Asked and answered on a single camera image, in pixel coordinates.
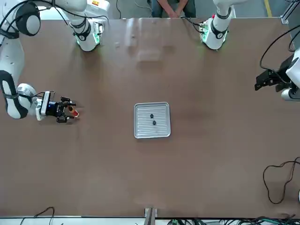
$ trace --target black object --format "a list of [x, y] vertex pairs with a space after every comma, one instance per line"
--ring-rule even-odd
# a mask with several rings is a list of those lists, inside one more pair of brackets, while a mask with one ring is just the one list
[[291, 79], [287, 76], [286, 71], [292, 65], [293, 55], [281, 63], [278, 71], [266, 69], [263, 73], [256, 77], [255, 90], [259, 90], [265, 86], [276, 85], [276, 92], [287, 88], [296, 88]]
[[[281, 203], [281, 202], [284, 200], [284, 198], [285, 198], [285, 189], [286, 189], [286, 185], [287, 185], [289, 182], [291, 182], [292, 179], [293, 179], [293, 176], [294, 176], [294, 170], [295, 170], [295, 165], [296, 165], [296, 164], [299, 164], [299, 165], [300, 165], [300, 162], [297, 162], [297, 160], [298, 160], [299, 158], [300, 158], [300, 157], [297, 157], [297, 158], [295, 158], [294, 161], [287, 161], [287, 162], [284, 162], [284, 163], [282, 163], [282, 164], [280, 164], [280, 165], [269, 165], [269, 166], [267, 166], [267, 167], [264, 169], [264, 171], [263, 171], [263, 173], [262, 173], [262, 179], [263, 179], [264, 185], [265, 185], [266, 188], [267, 188], [267, 191], [268, 191], [268, 199], [269, 199], [269, 201], [270, 201], [271, 203], [273, 203], [273, 204], [279, 204], [279, 203]], [[268, 185], [267, 185], [267, 183], [266, 183], [265, 175], [264, 175], [264, 174], [266, 173], [267, 169], [270, 168], [270, 167], [281, 168], [281, 167], [283, 167], [285, 164], [289, 164], [289, 163], [292, 163], [292, 169], [291, 169], [291, 173], [290, 173], [290, 178], [285, 182], [285, 184], [284, 184], [284, 186], [283, 186], [283, 192], [282, 192], [282, 197], [281, 197], [281, 199], [280, 199], [278, 202], [274, 202], [274, 201], [272, 201], [271, 198], [270, 198], [270, 190], [269, 190]]]
[[56, 117], [58, 123], [66, 123], [69, 119], [74, 119], [74, 116], [67, 116], [65, 114], [65, 108], [69, 106], [76, 106], [67, 97], [60, 97], [60, 102], [49, 101], [46, 109], [47, 116]]
[[33, 3], [33, 2], [24, 3], [22, 6], [19, 7], [19, 9], [17, 10], [17, 12], [15, 14], [15, 17], [18, 18], [15, 22], [18, 30], [22, 34], [25, 34], [27, 36], [35, 36], [39, 31], [39, 29], [38, 29], [38, 31], [33, 34], [33, 33], [30, 33], [30, 31], [27, 29], [27, 22], [31, 16], [35, 16], [38, 18], [39, 28], [40, 28], [41, 18], [39, 16], [38, 7], [36, 6], [35, 3]]

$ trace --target person's hand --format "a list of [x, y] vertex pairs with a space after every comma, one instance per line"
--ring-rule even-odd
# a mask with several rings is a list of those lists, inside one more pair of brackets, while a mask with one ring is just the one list
[[181, 10], [177, 9], [177, 10], [175, 11], [175, 13], [177, 14], [177, 17], [180, 17]]
[[177, 13], [175, 13], [173, 10], [168, 12], [168, 15], [169, 15], [170, 18], [178, 18]]

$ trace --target yellow floor line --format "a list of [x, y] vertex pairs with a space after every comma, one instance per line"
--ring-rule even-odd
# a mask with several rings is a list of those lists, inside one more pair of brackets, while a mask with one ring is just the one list
[[271, 8], [270, 8], [269, 0], [264, 0], [264, 5], [266, 7], [268, 17], [272, 17], [272, 12], [271, 12]]

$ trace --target metal bracket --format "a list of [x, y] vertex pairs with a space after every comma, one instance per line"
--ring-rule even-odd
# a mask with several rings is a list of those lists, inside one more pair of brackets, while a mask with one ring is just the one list
[[292, 12], [295, 10], [295, 8], [300, 4], [300, 1], [298, 2], [291, 2], [285, 12], [280, 16], [281, 23], [282, 24], [288, 24], [288, 18], [292, 14]]

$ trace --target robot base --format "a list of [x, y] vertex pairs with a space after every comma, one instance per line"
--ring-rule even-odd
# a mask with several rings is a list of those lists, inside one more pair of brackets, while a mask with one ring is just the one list
[[97, 45], [101, 42], [101, 35], [103, 33], [104, 22], [96, 22], [94, 20], [89, 20], [91, 25], [91, 32], [86, 37], [86, 40], [82, 41], [81, 36], [77, 37], [77, 43], [85, 52], [90, 52], [96, 48]]
[[211, 30], [211, 23], [212, 23], [212, 21], [213, 21], [213, 18], [209, 18], [207, 21], [205, 21], [203, 24], [201, 24], [201, 26], [203, 26], [202, 29], [201, 29], [201, 31], [203, 31], [204, 34], [200, 34], [200, 39], [210, 49], [217, 50], [225, 42], [227, 32], [224, 35], [222, 35], [221, 38], [218, 39], [216, 37], [216, 35]]

